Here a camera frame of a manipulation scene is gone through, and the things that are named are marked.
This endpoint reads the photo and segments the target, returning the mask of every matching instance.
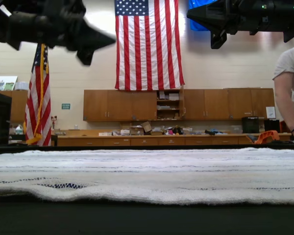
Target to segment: black mechanical part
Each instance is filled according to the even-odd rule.
[[[116,41],[88,26],[82,0],[0,0],[1,5],[11,16],[0,10],[0,42],[16,50],[21,42],[66,47],[89,66],[95,50]]]
[[[212,49],[238,31],[283,32],[284,42],[294,38],[294,0],[217,0],[190,9],[187,18],[211,31]]]

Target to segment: hanging american flag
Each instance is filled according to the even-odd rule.
[[[164,90],[184,85],[178,0],[115,0],[116,89]]]
[[[48,48],[38,44],[25,109],[26,143],[51,145],[51,123]]]

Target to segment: white towel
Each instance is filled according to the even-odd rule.
[[[0,193],[189,205],[294,204],[294,150],[27,151],[0,155]]]

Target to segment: green sign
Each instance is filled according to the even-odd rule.
[[[71,109],[71,104],[62,104],[62,109],[70,110]]]

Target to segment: blue flag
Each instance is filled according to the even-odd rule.
[[[190,9],[195,7],[203,6],[214,2],[215,0],[189,0]],[[194,31],[208,31],[204,26],[191,20],[191,30]]]

